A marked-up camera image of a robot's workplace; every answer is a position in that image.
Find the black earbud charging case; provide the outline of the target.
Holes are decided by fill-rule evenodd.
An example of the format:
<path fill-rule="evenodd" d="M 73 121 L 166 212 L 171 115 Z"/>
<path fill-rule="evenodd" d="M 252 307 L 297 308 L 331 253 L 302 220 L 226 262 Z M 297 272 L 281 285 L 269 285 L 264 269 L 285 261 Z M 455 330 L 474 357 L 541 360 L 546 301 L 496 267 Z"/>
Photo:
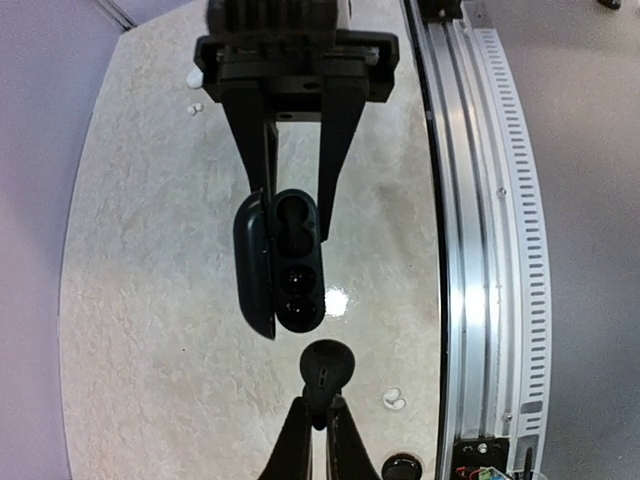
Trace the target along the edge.
<path fill-rule="evenodd" d="M 277 325 L 303 334 L 322 323 L 319 214 L 306 192 L 251 193 L 236 213 L 233 243 L 240 310 L 257 334 L 273 340 Z"/>

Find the black hook earbud front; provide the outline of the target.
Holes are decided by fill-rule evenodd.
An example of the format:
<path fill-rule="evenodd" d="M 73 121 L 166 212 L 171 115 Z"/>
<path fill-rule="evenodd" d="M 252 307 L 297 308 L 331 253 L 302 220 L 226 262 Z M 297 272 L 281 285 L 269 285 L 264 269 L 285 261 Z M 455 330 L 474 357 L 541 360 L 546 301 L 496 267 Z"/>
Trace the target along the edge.
<path fill-rule="evenodd" d="M 313 427 L 322 431 L 327 426 L 328 410 L 334 398 L 351 380 L 355 356 L 342 342 L 321 339 L 308 345 L 300 357 L 299 369 L 304 381 L 303 397 L 307 400 Z"/>

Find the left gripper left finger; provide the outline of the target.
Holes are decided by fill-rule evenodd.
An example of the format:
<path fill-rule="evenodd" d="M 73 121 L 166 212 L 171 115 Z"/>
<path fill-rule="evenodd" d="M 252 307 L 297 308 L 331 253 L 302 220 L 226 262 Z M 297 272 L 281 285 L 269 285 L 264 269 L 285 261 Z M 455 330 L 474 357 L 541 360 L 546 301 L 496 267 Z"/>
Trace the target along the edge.
<path fill-rule="evenodd" d="M 313 415 L 309 399 L 296 397 L 259 480 L 308 480 L 313 475 Z"/>

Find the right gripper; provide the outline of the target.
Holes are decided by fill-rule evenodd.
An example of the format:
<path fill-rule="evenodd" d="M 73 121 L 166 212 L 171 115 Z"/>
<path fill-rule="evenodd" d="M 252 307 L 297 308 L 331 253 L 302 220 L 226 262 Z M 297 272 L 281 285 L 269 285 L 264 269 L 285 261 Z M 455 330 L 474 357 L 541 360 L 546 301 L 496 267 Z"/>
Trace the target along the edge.
<path fill-rule="evenodd" d="M 223 105 L 250 191 L 276 192 L 282 121 L 316 121 L 330 80 L 363 78 L 363 89 L 328 89 L 321 110 L 317 206 L 329 237 L 337 182 L 366 101 L 384 103 L 395 85 L 399 39 L 349 27 L 347 1 L 210 1 L 207 34 L 194 62 L 202 87 Z M 263 89 L 231 89 L 246 82 Z"/>

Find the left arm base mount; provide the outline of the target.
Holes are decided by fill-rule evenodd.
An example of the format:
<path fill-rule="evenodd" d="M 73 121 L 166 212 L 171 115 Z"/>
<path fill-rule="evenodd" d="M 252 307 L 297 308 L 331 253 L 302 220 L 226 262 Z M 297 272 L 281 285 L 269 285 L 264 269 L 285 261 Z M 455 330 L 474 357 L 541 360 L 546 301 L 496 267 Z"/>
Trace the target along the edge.
<path fill-rule="evenodd" d="M 450 479 L 540 479 L 537 440 L 507 437 L 462 439 L 454 444 Z"/>

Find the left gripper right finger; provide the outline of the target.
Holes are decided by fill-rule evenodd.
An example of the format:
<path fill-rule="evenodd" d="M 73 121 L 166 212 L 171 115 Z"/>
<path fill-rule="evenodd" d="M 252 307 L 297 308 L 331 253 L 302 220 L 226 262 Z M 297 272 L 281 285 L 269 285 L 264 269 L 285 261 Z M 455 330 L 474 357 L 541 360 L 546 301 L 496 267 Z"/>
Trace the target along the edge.
<path fill-rule="evenodd" d="M 347 401 L 336 395 L 327 412 L 326 478 L 380 478 L 361 439 Z"/>

